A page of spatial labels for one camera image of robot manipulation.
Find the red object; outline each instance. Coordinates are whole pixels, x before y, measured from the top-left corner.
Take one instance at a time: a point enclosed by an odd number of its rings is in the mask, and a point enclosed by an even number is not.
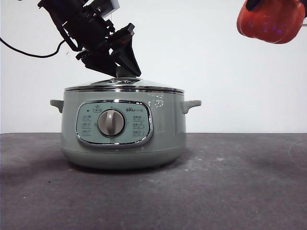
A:
[[[246,2],[236,23],[238,31],[270,43],[290,42],[306,15],[305,6],[299,0],[263,0],[252,11],[246,9]]]

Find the silver knob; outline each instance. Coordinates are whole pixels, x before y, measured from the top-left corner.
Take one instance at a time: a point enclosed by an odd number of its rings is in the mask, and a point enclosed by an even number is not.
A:
[[[124,84],[129,84],[129,83],[131,83],[131,81],[128,80],[128,79],[124,79],[124,80],[122,80],[121,82],[124,83]]]
[[[116,79],[109,80],[109,83],[115,83],[115,82],[118,82],[118,80],[116,80]]]
[[[106,110],[98,118],[100,132],[113,137],[121,133],[125,127],[125,118],[116,110]]]

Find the control panel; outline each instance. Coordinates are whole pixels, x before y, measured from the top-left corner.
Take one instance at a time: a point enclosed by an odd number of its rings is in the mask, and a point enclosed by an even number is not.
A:
[[[94,146],[140,146],[153,134],[150,108],[125,100],[86,102],[79,108],[76,134]]]

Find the sage green cooker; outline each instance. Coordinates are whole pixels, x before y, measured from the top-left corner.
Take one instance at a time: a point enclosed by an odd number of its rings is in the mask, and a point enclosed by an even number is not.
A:
[[[185,114],[201,101],[137,78],[66,88],[50,104],[62,113],[61,149],[78,165],[136,169],[174,161],[186,143]]]

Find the lid rim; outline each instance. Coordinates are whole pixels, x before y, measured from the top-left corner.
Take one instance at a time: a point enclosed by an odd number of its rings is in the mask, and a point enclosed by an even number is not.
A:
[[[179,92],[184,93],[184,90],[168,88],[168,87],[157,87],[157,86],[133,86],[133,85],[88,85],[88,86],[74,86],[68,87],[64,91],[78,91],[78,90],[153,90],[161,92]]]

